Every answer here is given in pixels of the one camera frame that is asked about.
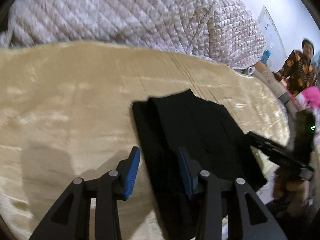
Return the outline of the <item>person's right hand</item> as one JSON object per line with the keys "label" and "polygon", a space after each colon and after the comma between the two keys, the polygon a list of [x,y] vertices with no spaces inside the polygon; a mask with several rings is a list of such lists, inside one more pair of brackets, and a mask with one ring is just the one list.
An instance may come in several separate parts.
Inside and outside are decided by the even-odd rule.
{"label": "person's right hand", "polygon": [[286,207],[285,211],[298,216],[308,204],[310,181],[302,180],[289,170],[276,169],[273,186],[273,198],[276,204]]}

